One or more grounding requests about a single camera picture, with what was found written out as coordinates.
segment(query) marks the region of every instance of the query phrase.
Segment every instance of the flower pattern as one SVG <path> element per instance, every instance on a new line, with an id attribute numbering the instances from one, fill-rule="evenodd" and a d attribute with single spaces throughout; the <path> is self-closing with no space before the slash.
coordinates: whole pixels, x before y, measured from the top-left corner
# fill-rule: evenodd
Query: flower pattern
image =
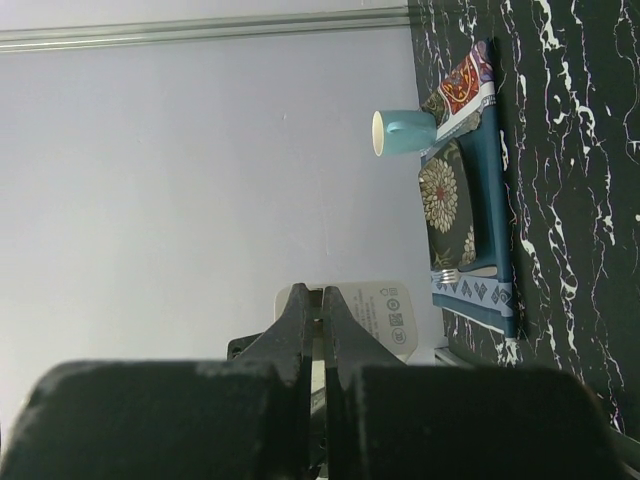
<path id="1" fill-rule="evenodd" d="M 421 108 L 423 112 L 431 113 L 435 117 L 437 127 L 449 120 L 447 103 L 438 89 L 431 94 Z"/>
<path id="2" fill-rule="evenodd" d="M 469 228 L 467 238 L 464 240 L 464 253 L 462 254 L 462 262 L 460 266 L 469 265 L 476 260 L 476 240 L 473 233 L 473 225 Z"/>
<path id="3" fill-rule="evenodd" d="M 457 190 L 451 165 L 440 158 L 427 162 L 420 175 L 424 215 L 429 224 L 442 233 L 449 231 L 456 218 Z"/>
<path id="4" fill-rule="evenodd" d="M 443 254 L 438 253 L 435 249 L 431 249 L 431 264 L 436 270 L 444 270 L 445 268 L 455 268 L 451 263 L 451 249 L 448 248 Z"/>

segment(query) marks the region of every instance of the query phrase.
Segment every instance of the black marble surface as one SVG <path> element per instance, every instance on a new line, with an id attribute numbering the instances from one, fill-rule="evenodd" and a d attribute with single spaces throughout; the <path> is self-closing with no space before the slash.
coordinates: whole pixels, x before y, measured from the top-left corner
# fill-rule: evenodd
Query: black marble surface
<path id="1" fill-rule="evenodd" d="M 640 2 L 410 4 L 421 103 L 497 47 L 519 338 L 445 312 L 451 350 L 572 372 L 640 440 Z"/>

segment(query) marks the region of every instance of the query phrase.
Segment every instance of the wall molding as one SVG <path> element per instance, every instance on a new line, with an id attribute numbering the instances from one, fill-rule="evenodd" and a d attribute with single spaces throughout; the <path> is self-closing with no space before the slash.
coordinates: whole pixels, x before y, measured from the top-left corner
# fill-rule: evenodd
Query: wall molding
<path id="1" fill-rule="evenodd" d="M 320 33 L 409 24 L 408 7 L 390 7 L 330 13 L 13 30 L 0 32 L 0 53 Z"/>

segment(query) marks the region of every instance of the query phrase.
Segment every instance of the red patterned cloth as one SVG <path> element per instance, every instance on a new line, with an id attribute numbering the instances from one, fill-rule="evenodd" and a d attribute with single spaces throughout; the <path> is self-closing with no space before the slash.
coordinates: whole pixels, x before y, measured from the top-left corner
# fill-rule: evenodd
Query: red patterned cloth
<path id="1" fill-rule="evenodd" d="M 447 141 L 478 127 L 485 107 L 495 105 L 493 68 L 486 41 L 476 43 L 422 105 L 436 117 L 436 144 L 422 152 L 431 158 Z"/>

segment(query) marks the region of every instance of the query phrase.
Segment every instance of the plate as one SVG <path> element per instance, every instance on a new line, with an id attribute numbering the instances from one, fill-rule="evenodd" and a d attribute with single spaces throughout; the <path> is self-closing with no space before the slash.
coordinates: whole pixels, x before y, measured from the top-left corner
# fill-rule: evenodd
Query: plate
<path id="1" fill-rule="evenodd" d="M 471 192 L 460 144 L 444 145 L 418 175 L 431 268 L 463 268 L 476 260 Z"/>

